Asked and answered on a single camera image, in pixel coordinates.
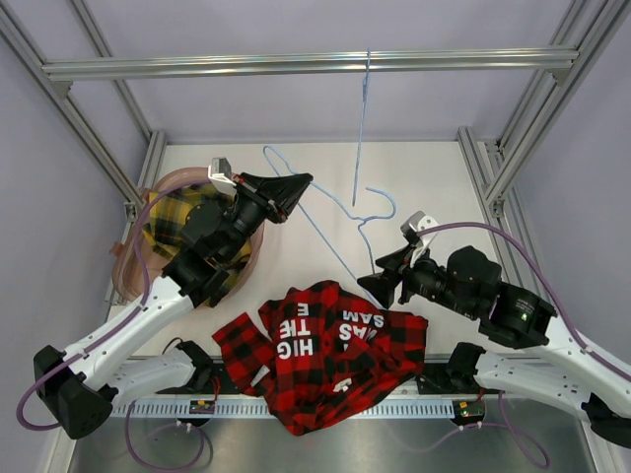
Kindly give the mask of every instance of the red plaid shirt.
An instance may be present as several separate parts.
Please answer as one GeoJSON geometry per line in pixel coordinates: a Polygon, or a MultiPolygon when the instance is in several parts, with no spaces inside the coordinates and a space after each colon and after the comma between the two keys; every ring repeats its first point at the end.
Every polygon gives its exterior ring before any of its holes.
{"type": "Polygon", "coordinates": [[[213,338],[239,390],[263,395],[296,436],[380,403],[423,370],[427,320],[379,310],[334,281],[292,288],[258,313],[271,341],[247,313],[213,338]]]}

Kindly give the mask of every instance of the cloth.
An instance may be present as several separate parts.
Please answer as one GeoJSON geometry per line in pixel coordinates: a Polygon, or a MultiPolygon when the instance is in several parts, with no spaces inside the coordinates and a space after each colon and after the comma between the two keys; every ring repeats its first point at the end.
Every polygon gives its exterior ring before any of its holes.
{"type": "Polygon", "coordinates": [[[427,320],[380,310],[323,281],[258,311],[266,338],[243,313],[213,335],[241,392],[264,396],[294,435],[379,404],[422,372],[427,320]]]}
{"type": "MultiPolygon", "coordinates": [[[[155,199],[160,192],[150,192],[149,201],[155,199]]],[[[211,183],[190,185],[166,195],[151,209],[147,223],[143,225],[144,237],[155,253],[171,260],[181,250],[179,232],[186,223],[186,216],[197,205],[216,202],[218,206],[228,208],[232,198],[223,194],[211,183]]],[[[232,259],[226,268],[229,276],[219,289],[219,299],[239,281],[239,274],[245,268],[252,253],[249,240],[232,259]]]]}

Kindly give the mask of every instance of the yellow plaid fabric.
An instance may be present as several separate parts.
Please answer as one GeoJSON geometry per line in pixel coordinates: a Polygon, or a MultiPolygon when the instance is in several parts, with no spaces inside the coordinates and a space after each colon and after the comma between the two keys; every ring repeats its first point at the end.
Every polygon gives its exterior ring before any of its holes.
{"type": "MultiPolygon", "coordinates": [[[[149,201],[159,195],[150,192],[149,201]]],[[[148,222],[143,225],[143,235],[154,252],[171,260],[181,249],[179,231],[184,226],[186,216],[190,210],[200,204],[215,202],[216,205],[228,208],[232,205],[232,198],[218,192],[213,184],[191,185],[176,190],[163,197],[149,213],[148,222]]],[[[239,274],[251,255],[249,241],[241,248],[229,265],[230,276],[221,287],[221,296],[225,296],[239,281],[239,274]]]]}

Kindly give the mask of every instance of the white table surface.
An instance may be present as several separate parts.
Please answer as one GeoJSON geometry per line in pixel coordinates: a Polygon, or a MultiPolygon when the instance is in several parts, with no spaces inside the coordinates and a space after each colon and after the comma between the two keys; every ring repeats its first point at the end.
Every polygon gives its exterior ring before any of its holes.
{"type": "MultiPolygon", "coordinates": [[[[229,159],[233,171],[273,175],[262,156],[263,145],[181,145],[168,146],[160,177],[172,170],[208,166],[213,157],[229,159]]],[[[357,145],[354,143],[284,144],[276,147],[296,171],[314,175],[315,181],[342,200],[349,208],[357,145]]],[[[284,169],[280,160],[277,167],[284,169]]],[[[407,217],[422,210],[439,223],[483,222],[474,189],[456,142],[365,143],[360,168],[360,185],[355,215],[389,213],[389,203],[382,196],[364,189],[372,186],[390,193],[398,212],[392,220],[369,223],[365,229],[375,257],[404,246],[399,226],[407,217]]],[[[301,203],[320,225],[324,234],[340,252],[356,276],[370,274],[366,247],[357,223],[315,189],[309,189],[301,203]]],[[[455,250],[472,244],[490,259],[495,259],[486,232],[475,229],[453,230],[439,234],[432,244],[432,257],[446,264],[455,250]]],[[[215,308],[194,310],[159,332],[136,355],[157,355],[169,340],[178,336],[192,339],[211,355],[220,350],[212,334],[243,312],[247,312],[262,330],[257,309],[270,299],[282,299],[290,287],[307,288],[332,279],[357,295],[363,292],[329,251],[300,209],[296,208],[283,225],[265,224],[264,242],[256,267],[246,284],[215,308]]],[[[412,298],[403,309],[429,320],[427,354],[448,355],[457,342],[477,343],[491,350],[506,351],[477,333],[477,322],[432,304],[412,298]]],[[[113,307],[110,316],[119,311],[113,307]]]]}

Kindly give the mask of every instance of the white robotic arm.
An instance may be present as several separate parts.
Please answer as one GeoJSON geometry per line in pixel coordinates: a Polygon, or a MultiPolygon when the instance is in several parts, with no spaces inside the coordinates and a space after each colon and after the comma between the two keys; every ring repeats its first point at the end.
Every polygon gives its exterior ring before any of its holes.
{"type": "Polygon", "coordinates": [[[501,267],[472,246],[454,252],[446,267],[437,264],[430,258],[426,233],[457,227],[491,230],[477,223],[439,227],[418,212],[401,227],[408,245],[378,259],[384,271],[360,278],[358,284],[389,307],[395,288],[402,283],[400,304],[419,295],[479,319],[480,333],[490,340],[553,365],[535,368],[460,343],[448,364],[455,385],[506,390],[549,404],[590,422],[601,437],[631,448],[631,367],[586,337],[582,341],[587,348],[582,348],[552,305],[502,282],[501,267]]]}
{"type": "Polygon", "coordinates": [[[159,359],[124,362],[173,320],[206,301],[217,304],[231,261],[247,239],[265,220],[284,223],[313,180],[307,173],[232,174],[225,158],[213,160],[209,178],[237,194],[234,204],[222,208],[211,202],[188,213],[180,231],[182,249],[149,293],[63,351],[47,346],[35,355],[32,389],[71,439],[91,433],[120,403],[209,380],[212,361],[193,342],[182,342],[159,359]]]}

